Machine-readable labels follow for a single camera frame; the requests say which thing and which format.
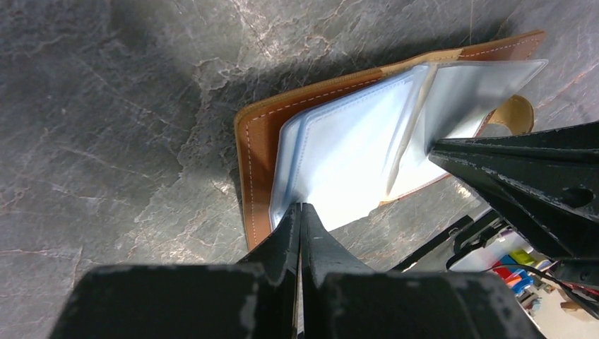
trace brown leather wallet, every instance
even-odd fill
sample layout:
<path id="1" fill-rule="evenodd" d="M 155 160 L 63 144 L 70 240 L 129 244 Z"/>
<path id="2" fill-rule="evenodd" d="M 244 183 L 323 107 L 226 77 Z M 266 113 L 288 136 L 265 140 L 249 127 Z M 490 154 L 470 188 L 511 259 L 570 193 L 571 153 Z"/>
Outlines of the brown leather wallet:
<path id="1" fill-rule="evenodd" d="M 291 117 L 422 62 L 526 60 L 544 39 L 545 33 L 536 30 L 484 44 L 429 52 L 398 63 L 291 90 L 244 107 L 235 117 L 235 139 L 249 250 L 267 238 L 272 230 L 268 206 L 273 188 L 279 130 Z M 503 124 L 513 134 L 520 134 L 529 132 L 533 121 L 530 103 L 515 95 L 490 112 L 485 124 Z"/>

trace gray marble surface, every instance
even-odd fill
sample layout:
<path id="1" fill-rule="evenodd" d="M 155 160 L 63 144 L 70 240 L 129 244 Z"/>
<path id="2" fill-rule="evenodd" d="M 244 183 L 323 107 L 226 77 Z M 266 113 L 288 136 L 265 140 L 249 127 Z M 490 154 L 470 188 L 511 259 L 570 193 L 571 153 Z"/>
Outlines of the gray marble surface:
<path id="1" fill-rule="evenodd" d="M 0 338 L 43 338 L 103 263 L 246 252 L 232 120 L 432 49 L 548 31 L 535 129 L 599 119 L 597 1 L 11 0 L 0 4 Z M 333 232 L 390 268 L 474 208 L 449 179 Z"/>

